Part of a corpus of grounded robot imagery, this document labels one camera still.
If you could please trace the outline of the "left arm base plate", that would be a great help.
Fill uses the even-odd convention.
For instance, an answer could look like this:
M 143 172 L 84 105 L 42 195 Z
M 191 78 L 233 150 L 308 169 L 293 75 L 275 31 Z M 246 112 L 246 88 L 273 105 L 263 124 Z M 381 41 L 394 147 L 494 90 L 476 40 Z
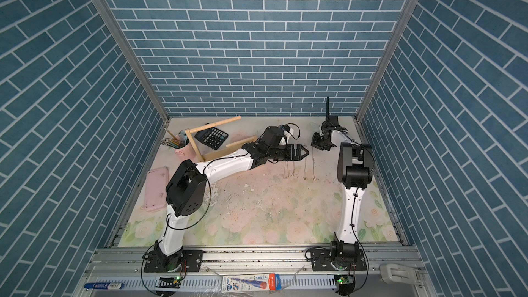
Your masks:
M 166 256 L 160 250 L 151 250 L 143 256 L 143 271 L 150 273 L 194 273 L 202 266 L 203 250 L 180 250 Z

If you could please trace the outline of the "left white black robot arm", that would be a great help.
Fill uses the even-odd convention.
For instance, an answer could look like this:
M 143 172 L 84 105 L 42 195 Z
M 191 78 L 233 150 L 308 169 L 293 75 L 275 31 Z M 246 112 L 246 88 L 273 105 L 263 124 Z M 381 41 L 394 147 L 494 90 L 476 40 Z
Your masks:
M 144 258 L 159 272 L 182 269 L 184 232 L 197 225 L 190 225 L 188 221 L 202 206 L 205 193 L 212 192 L 212 183 L 268 162 L 305 159 L 309 151 L 300 143 L 290 143 L 290 136 L 287 125 L 269 126 L 255 141 L 245 143 L 229 155 L 200 163 L 183 161 L 166 186 L 164 232 Z

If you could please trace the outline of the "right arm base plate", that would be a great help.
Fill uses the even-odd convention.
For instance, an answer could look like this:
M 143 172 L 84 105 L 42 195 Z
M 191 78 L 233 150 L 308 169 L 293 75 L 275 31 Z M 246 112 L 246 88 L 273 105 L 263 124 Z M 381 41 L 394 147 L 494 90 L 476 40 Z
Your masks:
M 366 271 L 367 260 L 361 249 L 354 252 L 332 252 L 325 247 L 310 247 L 304 256 L 314 272 Z

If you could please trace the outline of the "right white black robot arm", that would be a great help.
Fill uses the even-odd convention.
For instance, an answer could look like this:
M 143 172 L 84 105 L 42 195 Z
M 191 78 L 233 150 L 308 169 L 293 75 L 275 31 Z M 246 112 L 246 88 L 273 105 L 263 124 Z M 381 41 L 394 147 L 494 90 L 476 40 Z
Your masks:
M 312 136 L 312 147 L 320 151 L 339 148 L 336 175 L 342 184 L 342 208 L 330 261 L 346 270 L 367 270 L 368 257 L 359 239 L 359 216 L 362 197 L 373 180 L 375 161 L 370 144 L 354 140 L 341 126 L 336 115 L 328 114 L 320 132 Z

